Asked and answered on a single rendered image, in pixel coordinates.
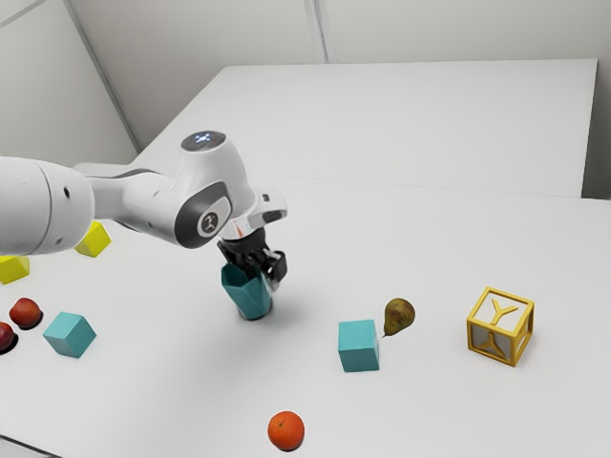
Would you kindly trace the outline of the yellow letter block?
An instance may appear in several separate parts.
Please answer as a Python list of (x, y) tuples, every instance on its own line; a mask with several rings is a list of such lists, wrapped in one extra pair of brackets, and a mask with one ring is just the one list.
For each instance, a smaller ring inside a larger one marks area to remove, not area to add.
[(487, 286), (466, 319), (468, 348), (515, 367), (534, 332), (535, 302)]

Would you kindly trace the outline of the teal cube block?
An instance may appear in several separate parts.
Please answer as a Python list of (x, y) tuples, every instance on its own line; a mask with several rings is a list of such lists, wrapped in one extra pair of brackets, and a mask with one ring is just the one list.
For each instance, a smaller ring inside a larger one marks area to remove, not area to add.
[(83, 316), (59, 312), (43, 337), (57, 354), (78, 359), (94, 341), (96, 333)]
[(345, 372), (378, 370), (379, 343), (374, 320), (339, 322), (338, 354)]

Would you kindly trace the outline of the green-brown pear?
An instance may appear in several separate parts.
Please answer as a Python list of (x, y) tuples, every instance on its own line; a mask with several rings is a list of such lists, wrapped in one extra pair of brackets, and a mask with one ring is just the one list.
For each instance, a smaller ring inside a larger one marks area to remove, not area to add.
[(415, 321), (413, 305), (402, 298), (390, 300), (385, 307), (384, 337), (394, 336), (400, 331), (410, 327)]

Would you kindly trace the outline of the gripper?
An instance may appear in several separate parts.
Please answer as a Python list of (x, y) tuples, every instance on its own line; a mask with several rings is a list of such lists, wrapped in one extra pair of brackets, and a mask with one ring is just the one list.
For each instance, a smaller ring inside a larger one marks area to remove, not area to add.
[(286, 256), (284, 252), (272, 251), (267, 246), (263, 228), (242, 239), (221, 239), (217, 245), (228, 263), (242, 270), (252, 266), (264, 274), (269, 294), (278, 290), (287, 274)]

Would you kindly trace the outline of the yellow cube block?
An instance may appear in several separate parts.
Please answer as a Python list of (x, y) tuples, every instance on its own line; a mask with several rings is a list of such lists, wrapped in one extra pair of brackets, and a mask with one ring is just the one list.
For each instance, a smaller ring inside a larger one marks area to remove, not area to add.
[(0, 256), (0, 283), (9, 284), (30, 274), (30, 260), (26, 256)]
[(96, 258), (112, 242), (103, 224), (93, 221), (82, 241), (74, 247), (80, 255)]

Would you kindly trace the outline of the orange fruit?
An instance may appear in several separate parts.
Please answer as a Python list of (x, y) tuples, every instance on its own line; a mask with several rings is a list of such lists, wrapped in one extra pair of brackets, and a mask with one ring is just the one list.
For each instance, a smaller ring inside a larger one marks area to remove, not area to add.
[(267, 426), (268, 439), (281, 451), (297, 449), (305, 438), (305, 424), (293, 411), (281, 411), (271, 417)]

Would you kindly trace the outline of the teal faceted mug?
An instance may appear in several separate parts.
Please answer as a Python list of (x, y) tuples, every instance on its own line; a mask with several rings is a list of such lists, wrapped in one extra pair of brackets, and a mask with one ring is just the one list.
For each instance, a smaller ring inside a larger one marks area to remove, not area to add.
[(260, 319), (271, 310), (271, 296), (257, 268), (227, 263), (221, 270), (221, 285), (244, 319)]

